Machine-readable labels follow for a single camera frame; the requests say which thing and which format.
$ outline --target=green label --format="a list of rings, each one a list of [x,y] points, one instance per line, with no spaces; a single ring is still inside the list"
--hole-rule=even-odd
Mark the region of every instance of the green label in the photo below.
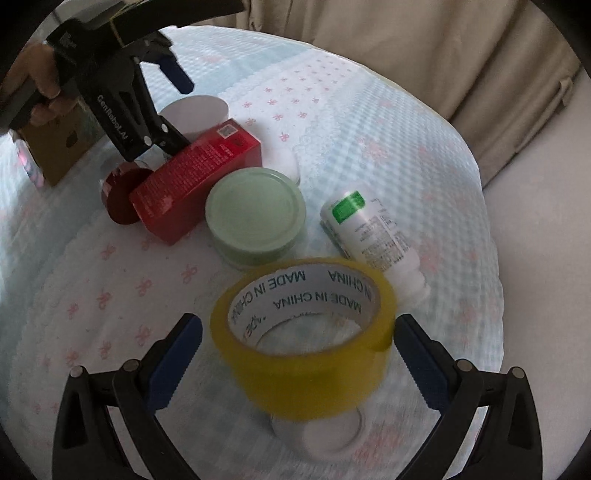
[[[337,203],[336,207],[333,208],[333,216],[340,225],[363,207],[365,207],[365,200],[359,192],[354,192]]]

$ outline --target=beige curtain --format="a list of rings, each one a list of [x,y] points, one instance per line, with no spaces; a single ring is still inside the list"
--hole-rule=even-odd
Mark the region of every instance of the beige curtain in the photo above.
[[[448,119],[485,185],[569,97],[579,61],[527,0],[243,0],[212,23],[368,66]]]

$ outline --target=red lid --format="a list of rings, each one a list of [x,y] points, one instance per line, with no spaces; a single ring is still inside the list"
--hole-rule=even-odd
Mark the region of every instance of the red lid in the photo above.
[[[109,173],[103,184],[101,197],[114,222],[131,225],[139,221],[139,216],[129,201],[129,194],[152,173],[152,170],[142,168],[135,162],[122,163]]]

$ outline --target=screw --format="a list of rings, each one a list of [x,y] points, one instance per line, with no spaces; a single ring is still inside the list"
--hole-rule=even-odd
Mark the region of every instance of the screw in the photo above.
[[[139,360],[132,358],[123,364],[123,370],[126,372],[135,372],[139,368]]]
[[[513,374],[513,376],[515,378],[524,378],[525,377],[525,372],[523,371],[522,368],[519,368],[519,367],[514,367],[513,369],[511,369],[511,373]]]
[[[472,370],[472,368],[474,368],[474,365],[472,365],[472,363],[470,363],[468,360],[462,359],[457,361],[457,367],[462,370],[462,372],[469,372]]]
[[[76,365],[75,367],[72,367],[72,370],[70,370],[70,376],[72,378],[81,377],[83,373],[84,373],[84,368],[81,367],[80,365]]]

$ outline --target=red product box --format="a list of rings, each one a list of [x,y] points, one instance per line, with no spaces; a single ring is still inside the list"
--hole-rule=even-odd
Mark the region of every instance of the red product box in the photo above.
[[[152,173],[129,199],[145,227],[172,245],[203,220],[207,195],[218,180],[261,165],[261,143],[230,119]]]

